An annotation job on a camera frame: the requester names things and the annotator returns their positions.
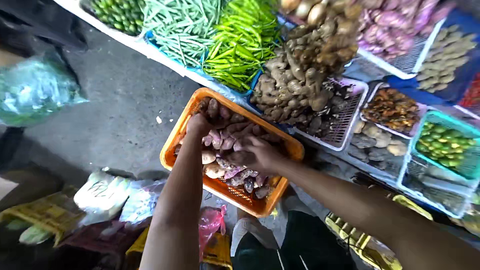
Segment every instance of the white plastic bag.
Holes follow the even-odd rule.
[[[113,175],[109,167],[93,172],[73,197],[87,215],[81,225],[108,221],[114,218],[127,200],[132,178]]]
[[[138,225],[153,216],[158,196],[167,180],[141,180],[130,184],[130,197],[123,206],[121,222]]]

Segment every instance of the onion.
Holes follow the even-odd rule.
[[[282,0],[282,9],[285,10],[286,13],[290,13],[300,5],[300,2],[301,0]]]
[[[295,11],[295,16],[299,17],[300,19],[307,18],[313,4],[315,4],[313,0],[302,0],[300,2],[300,5],[297,7],[297,10]]]
[[[314,5],[312,9],[310,9],[307,19],[309,25],[316,25],[323,22],[327,4],[328,0],[322,0],[321,3]]]

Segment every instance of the pink plastic bag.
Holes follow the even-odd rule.
[[[200,221],[198,223],[198,247],[200,250],[200,261],[204,257],[204,249],[212,235],[220,227],[222,235],[225,234],[225,221],[223,217],[227,211],[227,206],[222,205],[221,211],[213,208],[207,208],[203,211]]]

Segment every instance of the long bean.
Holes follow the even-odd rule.
[[[277,20],[269,0],[231,0],[223,10],[204,72],[239,91],[250,89],[257,71],[275,55]]]
[[[146,0],[144,31],[161,51],[187,67],[200,67],[220,18],[222,0]]]

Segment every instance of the hand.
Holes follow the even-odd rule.
[[[266,173],[278,173],[282,162],[288,160],[277,152],[269,143],[254,136],[246,137],[253,145],[246,145],[244,150],[255,154],[256,161],[248,165],[249,168]]]
[[[208,135],[208,132],[212,128],[213,126],[207,121],[207,119],[201,113],[198,113],[188,120],[187,134],[194,134],[203,138]]]

